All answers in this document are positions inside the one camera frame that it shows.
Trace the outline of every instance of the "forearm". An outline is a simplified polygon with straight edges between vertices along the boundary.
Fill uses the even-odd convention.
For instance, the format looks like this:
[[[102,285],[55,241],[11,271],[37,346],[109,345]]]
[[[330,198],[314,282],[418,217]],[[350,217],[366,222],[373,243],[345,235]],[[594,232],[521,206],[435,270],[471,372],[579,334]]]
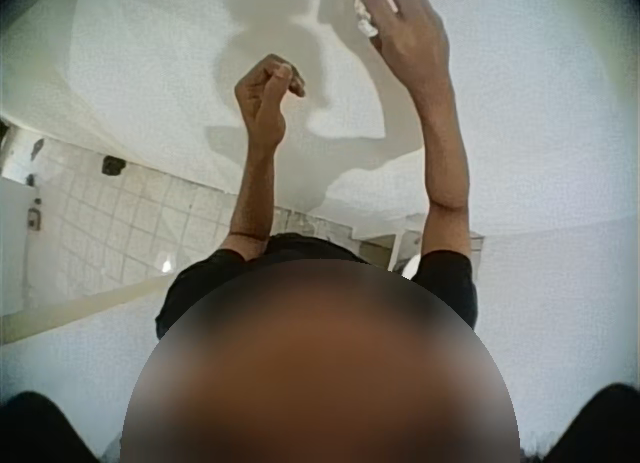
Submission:
[[[448,210],[466,210],[469,167],[450,85],[437,98],[414,97],[425,146],[425,185],[429,202]]]
[[[266,242],[273,225],[274,154],[249,145],[229,234]]]

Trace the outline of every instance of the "left hand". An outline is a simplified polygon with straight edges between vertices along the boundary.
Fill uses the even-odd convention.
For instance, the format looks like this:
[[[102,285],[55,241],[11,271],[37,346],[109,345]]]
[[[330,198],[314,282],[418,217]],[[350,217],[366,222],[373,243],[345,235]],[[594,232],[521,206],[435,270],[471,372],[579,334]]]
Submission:
[[[304,97],[304,85],[298,70],[277,55],[264,58],[238,82],[235,94],[251,150],[275,152],[287,128],[280,104],[287,91]]]

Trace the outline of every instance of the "black shirt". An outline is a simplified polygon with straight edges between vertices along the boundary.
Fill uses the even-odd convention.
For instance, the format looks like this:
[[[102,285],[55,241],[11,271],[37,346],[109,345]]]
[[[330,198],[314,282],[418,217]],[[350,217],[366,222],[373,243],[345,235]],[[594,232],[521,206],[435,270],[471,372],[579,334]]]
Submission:
[[[366,263],[331,242],[295,233],[272,237],[264,255],[249,262],[235,251],[218,250],[182,271],[171,285],[156,318],[158,338],[162,338],[191,306],[222,284],[257,267],[300,259]],[[453,251],[429,253],[422,257],[412,280],[448,304],[469,326],[475,326],[478,306],[469,258]]]

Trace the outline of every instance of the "person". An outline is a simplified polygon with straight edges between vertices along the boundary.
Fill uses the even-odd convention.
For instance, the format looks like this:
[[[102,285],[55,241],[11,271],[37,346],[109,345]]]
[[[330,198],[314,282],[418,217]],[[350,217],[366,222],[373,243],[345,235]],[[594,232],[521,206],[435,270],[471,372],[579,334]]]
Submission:
[[[423,133],[429,211],[413,281],[474,327],[478,309],[470,261],[469,170],[442,19],[428,0],[395,0],[397,13],[387,0],[362,1],[379,29],[372,44],[406,88]],[[295,65],[277,55],[264,58],[237,84],[248,152],[229,234],[213,255],[178,275],[156,318],[159,338],[212,290],[257,268],[299,259],[366,263],[328,241],[270,234],[274,156],[286,131],[280,105],[289,93],[305,97],[305,89]]]

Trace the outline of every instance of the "black object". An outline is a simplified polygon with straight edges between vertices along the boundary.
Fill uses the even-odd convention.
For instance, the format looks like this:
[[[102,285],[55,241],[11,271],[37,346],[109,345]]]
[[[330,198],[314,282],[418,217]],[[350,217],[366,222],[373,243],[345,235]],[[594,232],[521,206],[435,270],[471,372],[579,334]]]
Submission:
[[[99,463],[60,409],[38,393],[21,393],[0,408],[4,463]]]
[[[102,161],[102,174],[107,176],[118,176],[127,166],[127,162],[115,156],[105,156]]]

